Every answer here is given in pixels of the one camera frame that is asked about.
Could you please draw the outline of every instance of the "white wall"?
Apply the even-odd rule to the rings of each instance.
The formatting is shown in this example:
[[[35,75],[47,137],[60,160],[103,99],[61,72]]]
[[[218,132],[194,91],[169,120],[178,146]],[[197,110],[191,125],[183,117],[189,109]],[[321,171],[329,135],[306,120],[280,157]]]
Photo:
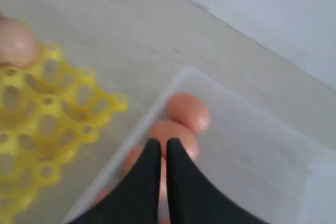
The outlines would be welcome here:
[[[336,0],[192,0],[336,89]]]

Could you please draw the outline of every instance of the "floor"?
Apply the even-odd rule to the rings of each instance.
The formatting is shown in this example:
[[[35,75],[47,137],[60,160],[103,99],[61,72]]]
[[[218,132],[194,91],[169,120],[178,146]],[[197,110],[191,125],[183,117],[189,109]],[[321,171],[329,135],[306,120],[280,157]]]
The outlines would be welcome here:
[[[130,112],[114,129],[119,136],[136,125],[181,66],[193,65],[336,150],[336,93],[187,0],[0,4],[6,14],[28,20],[42,41],[60,43],[72,64],[94,69],[106,90],[129,96]],[[47,215],[40,223],[50,221]]]

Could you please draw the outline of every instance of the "egg tray cell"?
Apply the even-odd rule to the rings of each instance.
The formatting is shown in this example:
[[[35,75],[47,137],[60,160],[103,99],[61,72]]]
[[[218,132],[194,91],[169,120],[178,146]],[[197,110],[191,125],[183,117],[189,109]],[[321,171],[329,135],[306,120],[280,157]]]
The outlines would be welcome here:
[[[56,185],[61,166],[127,108],[126,96],[101,90],[95,73],[67,64],[57,44],[39,45],[28,69],[1,67],[0,223],[13,223],[39,188]]]

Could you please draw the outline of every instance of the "clear plastic container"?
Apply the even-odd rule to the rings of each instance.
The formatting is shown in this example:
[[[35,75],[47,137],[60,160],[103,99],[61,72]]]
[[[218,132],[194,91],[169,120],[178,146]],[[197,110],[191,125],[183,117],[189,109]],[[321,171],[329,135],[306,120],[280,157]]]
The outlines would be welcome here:
[[[67,215],[87,209],[95,195],[158,118],[165,103],[187,91],[208,106],[212,123],[197,135],[197,166],[226,196],[271,224],[336,223],[336,156],[198,70],[184,68],[111,157]]]

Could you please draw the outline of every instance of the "transparent plastic box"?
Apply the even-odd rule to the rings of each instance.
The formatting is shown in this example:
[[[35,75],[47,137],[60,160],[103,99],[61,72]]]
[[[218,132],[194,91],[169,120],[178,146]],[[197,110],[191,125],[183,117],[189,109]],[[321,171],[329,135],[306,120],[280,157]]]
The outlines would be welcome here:
[[[145,141],[165,103],[187,91],[208,106],[212,123],[197,134],[197,166],[226,196],[270,224],[336,223],[336,156],[198,70],[184,68],[86,190],[65,221],[87,209],[115,179],[131,148]]]

